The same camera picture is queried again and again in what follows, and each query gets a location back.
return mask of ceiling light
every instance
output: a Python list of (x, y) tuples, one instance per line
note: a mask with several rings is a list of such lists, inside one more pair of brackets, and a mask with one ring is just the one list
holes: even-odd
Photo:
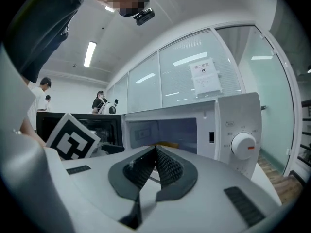
[(253, 56), (252, 60), (271, 60), (273, 56)]
[(193, 56), (190, 56), (188, 58), (179, 60), (179, 61), (173, 63), (173, 65), (176, 67), (176, 66), (182, 65), (184, 63), (187, 63), (187, 62), (190, 62), (190, 61), (193, 61), (193, 60), (197, 60), (197, 59), (201, 59), (201, 58), (204, 58), (204, 57), (207, 57), (207, 52), (202, 52), (202, 53), (199, 53), (197, 55), (193, 55)]
[(110, 8), (110, 7), (108, 7), (108, 6), (106, 6), (106, 10), (107, 10), (107, 11), (110, 11), (110, 12), (112, 12), (112, 13), (114, 13), (114, 12), (116, 11), (115, 9)]
[(176, 95), (176, 94), (179, 94), (179, 92), (175, 92), (175, 93), (172, 93), (172, 94), (167, 94), (165, 96), (168, 97), (168, 96), (172, 96), (172, 95)]
[(87, 51), (86, 51), (86, 59), (84, 60), (85, 67), (89, 67), (89, 65), (91, 64), (91, 60), (92, 60), (92, 56), (93, 56), (95, 48), (96, 48), (96, 43), (90, 41), (88, 44)]
[(136, 83), (141, 83), (141, 82), (143, 82), (143, 81), (145, 81), (145, 80), (147, 80), (149, 78), (152, 78), (153, 76), (155, 76), (155, 74), (154, 73), (150, 73), (149, 75), (147, 75), (147, 76), (143, 77), (142, 79), (136, 81)]

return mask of dark sleeve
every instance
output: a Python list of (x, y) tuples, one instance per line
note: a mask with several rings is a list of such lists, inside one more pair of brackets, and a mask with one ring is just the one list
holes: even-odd
[(92, 109), (97, 108), (102, 101), (100, 99), (95, 99), (92, 105)]

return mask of white ceiling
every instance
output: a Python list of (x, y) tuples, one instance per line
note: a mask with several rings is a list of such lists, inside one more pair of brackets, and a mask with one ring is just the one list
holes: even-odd
[[(185, 20), (228, 9), (245, 9), (249, 0), (151, 0), (155, 18), (137, 26), (133, 18), (112, 13), (94, 0), (85, 0), (70, 23), (68, 39), (61, 44), (45, 70), (109, 82), (133, 55), (158, 35)], [(97, 43), (90, 68), (84, 58), (90, 41)]]

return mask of black rubber pad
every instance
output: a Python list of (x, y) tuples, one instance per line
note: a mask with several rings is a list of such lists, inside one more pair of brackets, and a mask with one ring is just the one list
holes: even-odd
[(265, 218), (255, 204), (238, 187), (225, 189), (224, 192), (249, 227)]
[(75, 174), (75, 173), (81, 173), (81, 172), (84, 172), (84, 171), (87, 171), (90, 169), (91, 168), (89, 166), (79, 166), (79, 167), (67, 169), (66, 171), (69, 175), (71, 175), (71, 174)]

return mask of man in white shirt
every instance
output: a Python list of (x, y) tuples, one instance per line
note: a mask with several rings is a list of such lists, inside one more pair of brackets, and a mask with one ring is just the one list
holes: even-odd
[(35, 95), (35, 100), (28, 111), (28, 118), (35, 131), (37, 130), (37, 111), (46, 110), (44, 92), (49, 89), (51, 85), (51, 80), (45, 77), (41, 80), (39, 87), (32, 89), (32, 92)]
[(50, 102), (51, 102), (51, 96), (50, 96), (50, 95), (47, 95), (47, 96), (45, 97), (45, 111), (46, 111), (46, 112), (50, 112), (50, 111), (51, 111)]

